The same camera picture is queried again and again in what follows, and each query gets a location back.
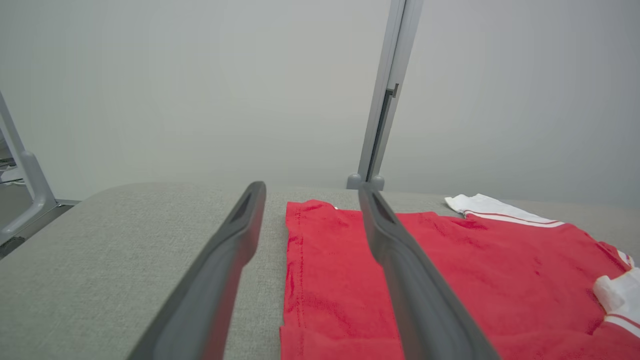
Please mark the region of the grey partition post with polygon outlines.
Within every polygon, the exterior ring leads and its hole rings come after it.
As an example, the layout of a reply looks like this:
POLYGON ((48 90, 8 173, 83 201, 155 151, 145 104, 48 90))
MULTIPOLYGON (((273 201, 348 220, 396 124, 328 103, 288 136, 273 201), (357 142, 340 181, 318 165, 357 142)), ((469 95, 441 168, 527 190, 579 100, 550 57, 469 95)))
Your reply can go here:
POLYGON ((424 3, 391 0, 358 170, 347 177, 346 189, 356 190, 365 182, 384 189, 380 171, 424 3))

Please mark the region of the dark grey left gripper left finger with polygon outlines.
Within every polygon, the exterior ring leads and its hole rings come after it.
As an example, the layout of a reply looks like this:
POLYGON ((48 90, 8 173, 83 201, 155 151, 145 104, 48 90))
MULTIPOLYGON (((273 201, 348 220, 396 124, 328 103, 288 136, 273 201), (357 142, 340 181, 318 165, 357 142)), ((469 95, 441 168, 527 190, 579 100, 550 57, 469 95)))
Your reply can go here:
POLYGON ((265 182, 250 183, 128 360, 223 360, 240 277, 258 248, 265 203, 265 182))

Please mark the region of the red and white striped garment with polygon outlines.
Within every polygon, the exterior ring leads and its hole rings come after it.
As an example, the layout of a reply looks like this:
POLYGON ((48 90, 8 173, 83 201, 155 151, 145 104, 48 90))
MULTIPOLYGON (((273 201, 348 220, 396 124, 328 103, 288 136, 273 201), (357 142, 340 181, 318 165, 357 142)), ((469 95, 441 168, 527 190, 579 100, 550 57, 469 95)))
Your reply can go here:
POLYGON ((574 224, 483 194, 398 218, 503 360, 640 360, 640 268, 574 224))

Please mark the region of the grey metal stand leg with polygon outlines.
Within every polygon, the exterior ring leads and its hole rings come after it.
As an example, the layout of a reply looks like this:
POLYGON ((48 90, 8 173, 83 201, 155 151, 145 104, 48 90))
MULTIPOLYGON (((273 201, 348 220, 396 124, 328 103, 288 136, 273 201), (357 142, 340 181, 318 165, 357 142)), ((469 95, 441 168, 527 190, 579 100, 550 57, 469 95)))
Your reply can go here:
POLYGON ((23 171, 23 180, 32 203, 25 212, 0 230, 0 245, 16 237, 23 229, 34 223, 47 212, 58 206, 58 202, 48 184, 34 153, 25 148, 10 114, 6 100, 0 92, 0 131, 6 140, 12 157, 23 171))

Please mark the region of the red shorts with white trim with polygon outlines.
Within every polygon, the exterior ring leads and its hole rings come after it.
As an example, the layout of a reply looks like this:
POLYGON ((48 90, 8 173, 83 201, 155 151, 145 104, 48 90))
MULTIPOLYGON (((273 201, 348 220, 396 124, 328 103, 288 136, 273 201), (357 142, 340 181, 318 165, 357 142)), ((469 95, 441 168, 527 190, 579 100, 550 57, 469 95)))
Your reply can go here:
POLYGON ((280 360, 403 360, 382 269, 359 210, 309 200, 286 206, 280 360))

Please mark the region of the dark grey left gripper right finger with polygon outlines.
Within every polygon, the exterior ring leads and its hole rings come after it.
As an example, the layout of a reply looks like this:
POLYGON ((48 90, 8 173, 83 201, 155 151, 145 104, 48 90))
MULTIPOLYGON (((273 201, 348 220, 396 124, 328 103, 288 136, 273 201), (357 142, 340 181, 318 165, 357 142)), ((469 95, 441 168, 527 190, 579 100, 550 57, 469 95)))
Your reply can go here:
POLYGON ((384 271, 405 360, 501 360, 377 188, 361 183, 358 198, 368 246, 384 271))

